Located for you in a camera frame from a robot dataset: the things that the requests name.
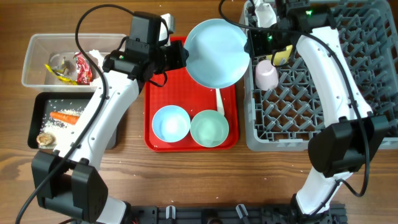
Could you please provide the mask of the light blue plate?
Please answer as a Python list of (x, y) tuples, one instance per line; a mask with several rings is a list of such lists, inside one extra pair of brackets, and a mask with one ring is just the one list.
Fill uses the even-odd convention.
[(186, 70), (200, 85), (226, 88), (245, 74), (250, 56), (247, 37), (237, 26), (223, 19), (209, 19), (195, 26), (186, 38)]

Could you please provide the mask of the teal bowl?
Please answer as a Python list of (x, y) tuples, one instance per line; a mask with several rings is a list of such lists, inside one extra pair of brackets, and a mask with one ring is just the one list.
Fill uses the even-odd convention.
[(193, 140), (203, 147), (217, 147), (226, 141), (229, 123), (219, 112), (204, 110), (193, 117), (190, 134)]

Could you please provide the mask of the orange carrot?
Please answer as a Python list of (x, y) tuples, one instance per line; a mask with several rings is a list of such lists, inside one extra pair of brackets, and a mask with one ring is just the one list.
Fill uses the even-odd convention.
[(68, 124), (72, 124), (72, 125), (75, 125), (78, 122), (79, 118), (80, 118), (79, 116), (59, 113), (59, 112), (56, 112), (56, 111), (51, 112), (50, 113), (50, 117), (52, 117), (53, 119), (57, 119), (59, 121), (63, 121), (63, 122), (68, 123)]

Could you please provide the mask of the white plastic spoon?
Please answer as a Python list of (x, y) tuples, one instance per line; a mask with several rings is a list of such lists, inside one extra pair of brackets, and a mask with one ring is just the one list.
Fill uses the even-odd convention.
[(217, 112), (219, 112), (222, 116), (224, 116), (224, 106), (223, 106), (223, 99), (221, 97), (221, 92), (219, 88), (215, 89), (216, 93), (216, 107)]

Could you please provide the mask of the yellow plastic cup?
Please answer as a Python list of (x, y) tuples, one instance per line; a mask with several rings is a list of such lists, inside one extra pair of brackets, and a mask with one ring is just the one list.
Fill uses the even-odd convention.
[(294, 48), (292, 45), (286, 46), (284, 50), (274, 50), (270, 55), (266, 56), (266, 65), (271, 65), (275, 68), (288, 65), (289, 58), (292, 55)]

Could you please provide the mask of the white tissue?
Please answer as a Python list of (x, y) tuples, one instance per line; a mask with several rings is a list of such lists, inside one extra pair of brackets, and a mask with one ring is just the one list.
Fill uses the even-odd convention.
[(104, 56), (99, 52), (99, 50), (91, 50), (89, 51), (89, 54), (97, 59), (99, 67), (103, 66)]

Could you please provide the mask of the pink plastic cup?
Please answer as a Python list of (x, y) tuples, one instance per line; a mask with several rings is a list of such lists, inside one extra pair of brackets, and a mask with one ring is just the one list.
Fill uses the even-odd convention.
[(279, 76), (270, 60), (262, 60), (256, 65), (255, 82), (256, 86), (263, 91), (274, 89), (278, 86)]

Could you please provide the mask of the light blue rice bowl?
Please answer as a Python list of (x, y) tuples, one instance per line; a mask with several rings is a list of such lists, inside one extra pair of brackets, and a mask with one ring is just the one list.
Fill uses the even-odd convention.
[(191, 119), (188, 113), (177, 105), (159, 109), (152, 118), (152, 131), (163, 142), (182, 140), (190, 131)]

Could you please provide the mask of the red plastic tray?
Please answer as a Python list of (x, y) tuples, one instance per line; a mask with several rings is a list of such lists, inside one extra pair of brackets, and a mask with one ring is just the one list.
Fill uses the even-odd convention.
[[(196, 143), (191, 134), (187, 134), (178, 142), (168, 143), (160, 140), (152, 130), (152, 119), (156, 112), (168, 105), (183, 108), (193, 118), (203, 110), (216, 109), (216, 93), (213, 89), (199, 85), (188, 74), (185, 68), (167, 72), (167, 83), (157, 87), (146, 83), (144, 97), (144, 142), (154, 152), (188, 152), (209, 151)], [(220, 90), (224, 105), (225, 118), (229, 124), (229, 134), (226, 140), (215, 150), (232, 148), (239, 139), (239, 119), (236, 105), (235, 86)]]

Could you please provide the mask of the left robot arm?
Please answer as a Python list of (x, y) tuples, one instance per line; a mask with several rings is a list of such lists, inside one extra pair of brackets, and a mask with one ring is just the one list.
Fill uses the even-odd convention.
[(108, 141), (125, 111), (153, 75), (186, 66), (181, 40), (149, 45), (127, 40), (123, 51), (105, 56), (99, 86), (70, 132), (52, 153), (39, 151), (32, 160), (40, 207), (87, 223), (130, 223), (131, 206), (108, 194), (98, 173)]

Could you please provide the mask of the grey dishwasher rack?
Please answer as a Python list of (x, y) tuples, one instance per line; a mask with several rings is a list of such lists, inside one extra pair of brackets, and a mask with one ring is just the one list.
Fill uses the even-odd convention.
[[(397, 30), (389, 1), (330, 1), (353, 78), (389, 130), (381, 149), (397, 148)], [(255, 69), (244, 75), (246, 143), (252, 151), (302, 151), (324, 127), (310, 73), (298, 55), (276, 60), (279, 84), (263, 91)]]

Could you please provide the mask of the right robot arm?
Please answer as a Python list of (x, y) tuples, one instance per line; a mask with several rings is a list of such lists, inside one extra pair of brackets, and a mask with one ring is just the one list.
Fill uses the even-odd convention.
[[(323, 129), (307, 143), (312, 168), (303, 187), (292, 196), (292, 222), (313, 222), (329, 214), (330, 201), (341, 185), (359, 170), (369, 181), (370, 163), (388, 130), (384, 115), (374, 115), (360, 93), (343, 56), (339, 33), (330, 8), (290, 7), (275, 13), (279, 20), (269, 27), (243, 24), (248, 35), (251, 63), (245, 73), (244, 115), (246, 142), (253, 151), (301, 148), (297, 135), (315, 122), (317, 112), (308, 104), (309, 88), (317, 91)], [(254, 80), (263, 55), (291, 46), (307, 66), (311, 79), (304, 85), (277, 83), (267, 90)]]

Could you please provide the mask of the yellow snack wrapper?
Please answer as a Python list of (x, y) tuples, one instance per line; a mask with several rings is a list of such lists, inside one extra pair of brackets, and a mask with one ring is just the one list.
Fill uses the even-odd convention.
[(60, 80), (62, 83), (66, 85), (77, 85), (77, 82), (75, 80), (72, 80), (71, 78), (67, 77), (67, 63), (66, 63), (66, 58), (62, 58), (61, 64), (51, 67), (48, 64), (45, 64), (46, 69), (50, 72), (50, 74), (55, 75), (55, 77)]

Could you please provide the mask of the brown food scrap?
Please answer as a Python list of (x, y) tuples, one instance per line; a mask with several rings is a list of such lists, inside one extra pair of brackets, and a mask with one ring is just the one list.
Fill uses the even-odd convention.
[(36, 137), (38, 146), (49, 146), (55, 142), (55, 137), (49, 133), (40, 133)]

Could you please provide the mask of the red snack wrapper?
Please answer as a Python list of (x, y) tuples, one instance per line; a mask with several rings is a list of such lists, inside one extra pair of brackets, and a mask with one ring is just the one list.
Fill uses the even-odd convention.
[(90, 64), (86, 61), (86, 58), (81, 52), (76, 53), (73, 58), (76, 62), (77, 84), (89, 85), (93, 79)]

